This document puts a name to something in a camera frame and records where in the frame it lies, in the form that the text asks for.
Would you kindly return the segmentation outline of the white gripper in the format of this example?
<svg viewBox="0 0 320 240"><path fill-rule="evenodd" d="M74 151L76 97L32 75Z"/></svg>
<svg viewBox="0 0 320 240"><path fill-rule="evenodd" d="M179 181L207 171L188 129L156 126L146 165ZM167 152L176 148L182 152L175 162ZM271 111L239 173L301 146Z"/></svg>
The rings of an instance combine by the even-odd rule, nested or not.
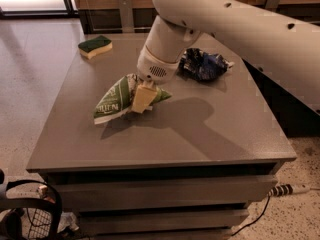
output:
<svg viewBox="0 0 320 240"><path fill-rule="evenodd" d="M143 113L157 96L156 84L169 82L178 68L178 63L167 63L156 58L146 46L137 61L138 76L144 80L134 95L132 111Z"/></svg>

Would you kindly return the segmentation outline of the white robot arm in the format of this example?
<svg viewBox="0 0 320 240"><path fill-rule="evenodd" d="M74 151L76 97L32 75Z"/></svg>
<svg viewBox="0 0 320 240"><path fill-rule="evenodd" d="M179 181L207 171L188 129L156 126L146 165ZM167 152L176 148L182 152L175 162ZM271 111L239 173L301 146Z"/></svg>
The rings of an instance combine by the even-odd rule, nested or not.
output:
<svg viewBox="0 0 320 240"><path fill-rule="evenodd" d="M236 0L152 0L157 16L137 70L171 80L185 49L206 33L314 112L320 110L320 27Z"/></svg>

